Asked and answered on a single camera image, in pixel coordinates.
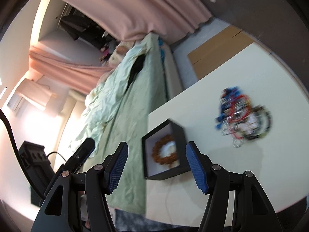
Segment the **light green duvet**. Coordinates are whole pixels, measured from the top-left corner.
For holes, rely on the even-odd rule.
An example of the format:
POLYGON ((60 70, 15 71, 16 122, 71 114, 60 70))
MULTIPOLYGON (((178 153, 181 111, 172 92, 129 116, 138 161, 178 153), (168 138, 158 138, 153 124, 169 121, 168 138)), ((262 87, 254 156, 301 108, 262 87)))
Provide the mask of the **light green duvet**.
POLYGON ((99 145, 107 124, 115 117, 128 86, 130 73, 138 57, 149 51, 146 39, 135 44, 120 64, 104 82, 97 84, 85 99, 85 110, 78 124, 79 133, 70 142, 69 149, 75 152, 86 138, 92 138, 99 145))

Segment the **bed with green sheet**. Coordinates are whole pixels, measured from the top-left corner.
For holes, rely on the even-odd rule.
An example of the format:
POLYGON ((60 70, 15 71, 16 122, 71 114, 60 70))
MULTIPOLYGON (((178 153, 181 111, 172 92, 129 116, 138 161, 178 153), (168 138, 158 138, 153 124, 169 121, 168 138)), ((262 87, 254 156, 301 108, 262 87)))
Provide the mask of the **bed with green sheet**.
POLYGON ((154 33, 144 39, 149 51, 134 63, 115 117, 83 165, 83 170, 88 170, 113 154, 121 141, 126 142, 128 159, 119 185, 107 202, 110 207, 136 214, 146 212, 141 139, 147 133, 148 116, 174 97, 168 81, 168 66, 174 66, 169 46, 154 33))

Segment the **pile of mixed jewelry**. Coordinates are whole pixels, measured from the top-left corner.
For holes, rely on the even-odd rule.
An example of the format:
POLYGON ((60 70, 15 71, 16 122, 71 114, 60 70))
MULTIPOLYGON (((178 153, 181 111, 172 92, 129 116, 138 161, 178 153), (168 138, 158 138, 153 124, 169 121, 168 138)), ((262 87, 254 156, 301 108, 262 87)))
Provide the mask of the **pile of mixed jewelry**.
POLYGON ((219 115, 215 121, 215 128, 223 136, 232 136, 235 148, 246 141, 265 137, 273 123, 270 111, 264 105, 253 106, 250 97, 237 86, 221 92, 219 115))

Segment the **pink curtain by window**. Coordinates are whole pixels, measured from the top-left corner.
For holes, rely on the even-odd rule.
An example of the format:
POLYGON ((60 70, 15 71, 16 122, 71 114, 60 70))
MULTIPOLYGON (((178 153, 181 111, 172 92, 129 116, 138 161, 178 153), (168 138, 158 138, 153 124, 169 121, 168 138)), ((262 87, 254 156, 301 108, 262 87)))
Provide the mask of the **pink curtain by window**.
POLYGON ((98 82, 105 82, 115 70, 110 66, 72 63, 35 46, 29 49, 29 67, 83 94, 89 94, 98 82))

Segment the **flat brown cardboard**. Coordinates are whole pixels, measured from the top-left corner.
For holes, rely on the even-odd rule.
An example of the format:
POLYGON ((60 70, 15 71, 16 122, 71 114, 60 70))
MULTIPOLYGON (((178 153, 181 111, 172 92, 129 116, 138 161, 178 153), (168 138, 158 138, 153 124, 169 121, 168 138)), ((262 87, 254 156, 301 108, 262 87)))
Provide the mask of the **flat brown cardboard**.
POLYGON ((228 26, 188 54, 198 80, 255 41, 235 26, 228 26))

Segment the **black jewelry box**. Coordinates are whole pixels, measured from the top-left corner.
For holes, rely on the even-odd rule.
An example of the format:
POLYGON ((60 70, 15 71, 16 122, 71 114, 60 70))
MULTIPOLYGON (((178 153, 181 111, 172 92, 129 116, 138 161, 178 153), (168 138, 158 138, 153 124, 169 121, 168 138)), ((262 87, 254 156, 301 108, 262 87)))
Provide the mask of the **black jewelry box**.
POLYGON ((165 180, 190 171, 182 126, 168 119, 141 139, 144 178, 165 180))

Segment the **pink curtain near wall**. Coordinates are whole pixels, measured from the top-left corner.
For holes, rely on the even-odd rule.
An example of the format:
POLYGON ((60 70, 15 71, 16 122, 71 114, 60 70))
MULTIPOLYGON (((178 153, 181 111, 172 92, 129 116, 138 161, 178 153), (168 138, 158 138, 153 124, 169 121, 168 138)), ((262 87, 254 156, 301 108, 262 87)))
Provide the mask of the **pink curtain near wall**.
POLYGON ((200 0, 63 0, 114 38, 143 39, 150 32, 173 44, 206 23, 211 12, 200 0))

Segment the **hanging dark clothes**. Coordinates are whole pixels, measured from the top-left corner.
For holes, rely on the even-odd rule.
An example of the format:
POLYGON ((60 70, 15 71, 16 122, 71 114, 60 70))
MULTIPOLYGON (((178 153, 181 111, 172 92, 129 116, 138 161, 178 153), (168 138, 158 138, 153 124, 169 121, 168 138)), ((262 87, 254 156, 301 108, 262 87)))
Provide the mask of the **hanging dark clothes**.
POLYGON ((104 35, 105 30, 87 16, 69 14, 60 19, 60 26, 74 41, 83 39, 101 50, 104 47, 115 47, 117 40, 111 35, 104 35))

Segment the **white table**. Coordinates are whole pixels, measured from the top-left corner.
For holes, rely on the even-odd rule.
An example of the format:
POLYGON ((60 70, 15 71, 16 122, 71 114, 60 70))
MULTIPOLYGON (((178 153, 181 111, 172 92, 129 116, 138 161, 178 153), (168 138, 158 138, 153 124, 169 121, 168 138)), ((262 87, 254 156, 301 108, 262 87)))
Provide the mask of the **white table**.
POLYGON ((308 195, 308 98, 264 48, 250 44, 148 117, 152 130, 170 119, 213 163, 231 172, 250 170, 276 211, 308 195), (223 89, 237 86, 252 105, 271 113, 265 137, 235 147, 226 128, 216 129, 223 89))

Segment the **hanging beige towel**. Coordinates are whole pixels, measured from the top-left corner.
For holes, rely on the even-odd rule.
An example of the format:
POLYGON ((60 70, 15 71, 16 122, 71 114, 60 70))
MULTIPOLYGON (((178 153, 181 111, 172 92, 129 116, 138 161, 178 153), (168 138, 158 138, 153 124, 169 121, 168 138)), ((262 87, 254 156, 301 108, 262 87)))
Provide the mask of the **hanging beige towel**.
POLYGON ((25 78, 15 92, 25 98, 34 106, 46 107, 52 98, 57 98, 57 94, 48 89, 46 86, 36 83, 35 81, 25 78))

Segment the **printed pillow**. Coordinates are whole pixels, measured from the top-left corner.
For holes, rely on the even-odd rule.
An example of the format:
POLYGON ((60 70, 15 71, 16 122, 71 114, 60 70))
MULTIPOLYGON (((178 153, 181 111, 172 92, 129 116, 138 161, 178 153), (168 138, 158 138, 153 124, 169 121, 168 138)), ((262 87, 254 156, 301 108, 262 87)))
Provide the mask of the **printed pillow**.
POLYGON ((135 41, 121 41, 110 58, 108 59, 108 65, 111 67, 118 66, 124 59, 126 53, 135 45, 135 41))

